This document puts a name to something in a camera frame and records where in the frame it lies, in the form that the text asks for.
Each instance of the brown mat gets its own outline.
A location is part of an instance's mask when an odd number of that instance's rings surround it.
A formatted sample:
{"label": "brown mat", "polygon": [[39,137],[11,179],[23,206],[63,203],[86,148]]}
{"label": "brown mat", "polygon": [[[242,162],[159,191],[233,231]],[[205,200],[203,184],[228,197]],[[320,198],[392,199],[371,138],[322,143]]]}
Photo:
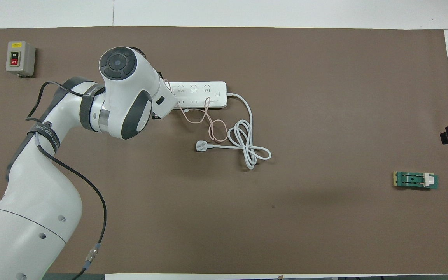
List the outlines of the brown mat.
{"label": "brown mat", "polygon": [[[35,78],[5,72],[13,40],[38,49]],[[109,210],[91,273],[448,273],[442,30],[0,30],[0,198],[41,84],[101,82],[98,60],[114,46],[141,48],[171,81],[225,81],[273,158],[247,171],[238,150],[196,153],[207,127],[179,112],[131,140],[71,130],[57,158],[94,181]],[[235,99],[211,114],[247,118]],[[396,188],[394,170],[433,172],[439,189]],[[95,193],[66,174],[84,213],[55,273],[80,270],[102,222]]]}

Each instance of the green terminal block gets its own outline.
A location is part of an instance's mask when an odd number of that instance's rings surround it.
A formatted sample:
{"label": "green terminal block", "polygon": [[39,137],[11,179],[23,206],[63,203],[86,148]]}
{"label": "green terminal block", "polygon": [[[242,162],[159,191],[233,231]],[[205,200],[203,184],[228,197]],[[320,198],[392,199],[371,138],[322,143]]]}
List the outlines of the green terminal block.
{"label": "green terminal block", "polygon": [[393,172],[393,186],[436,189],[439,177],[433,173]]}

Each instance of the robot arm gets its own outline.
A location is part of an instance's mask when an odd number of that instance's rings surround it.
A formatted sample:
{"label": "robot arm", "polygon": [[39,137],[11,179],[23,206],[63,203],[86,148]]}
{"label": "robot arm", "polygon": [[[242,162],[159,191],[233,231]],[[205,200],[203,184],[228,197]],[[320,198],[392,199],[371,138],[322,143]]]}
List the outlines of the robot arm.
{"label": "robot arm", "polygon": [[135,49],[113,48],[99,66],[105,86],[81,77],[65,82],[69,90],[56,92],[42,123],[33,127],[41,134],[29,133],[10,164],[0,201],[0,279],[41,279],[82,215],[77,190],[38,150],[35,138],[51,155],[75,126],[129,139],[142,131],[151,112],[165,117],[177,104]]}

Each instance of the thin pink wire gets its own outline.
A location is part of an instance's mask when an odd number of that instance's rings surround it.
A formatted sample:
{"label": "thin pink wire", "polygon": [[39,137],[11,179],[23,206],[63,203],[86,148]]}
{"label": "thin pink wire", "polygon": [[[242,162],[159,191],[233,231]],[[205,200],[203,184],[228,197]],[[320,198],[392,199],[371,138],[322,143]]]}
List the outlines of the thin pink wire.
{"label": "thin pink wire", "polygon": [[[165,79],[164,82],[169,84],[169,90],[172,92],[172,87],[170,85],[170,82]],[[177,103],[177,106],[179,106],[179,109],[181,110],[181,113],[183,113],[183,116],[185,117],[185,119],[190,123],[190,124],[201,124],[201,122],[203,122],[203,120],[205,119],[205,117],[208,118],[208,122],[210,123],[210,125],[208,126],[208,136],[210,137],[210,140],[213,140],[217,143],[220,142],[224,142],[228,139],[228,127],[226,126],[226,123],[222,120],[222,119],[216,119],[215,121],[212,121],[212,118],[210,117],[210,115],[208,114],[208,107],[210,106],[210,97],[207,97],[205,99],[205,110],[201,110],[201,109],[188,109],[189,110],[199,110],[200,112],[203,113],[203,117],[201,117],[201,120],[199,122],[192,122],[188,119],[188,117],[186,116],[186,113],[183,111],[183,108],[181,107],[181,105],[179,103]],[[224,131],[226,132],[226,137],[224,139],[218,139],[215,134],[214,134],[214,124],[216,122],[221,122],[224,125]]]}

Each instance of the power strip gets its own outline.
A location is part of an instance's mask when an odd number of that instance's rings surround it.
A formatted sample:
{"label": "power strip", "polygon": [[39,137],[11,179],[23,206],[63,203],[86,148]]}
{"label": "power strip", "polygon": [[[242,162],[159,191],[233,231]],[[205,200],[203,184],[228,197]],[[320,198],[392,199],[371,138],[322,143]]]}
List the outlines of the power strip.
{"label": "power strip", "polygon": [[183,109],[203,109],[208,97],[210,109],[228,105],[228,89],[224,82],[170,82],[170,87]]}

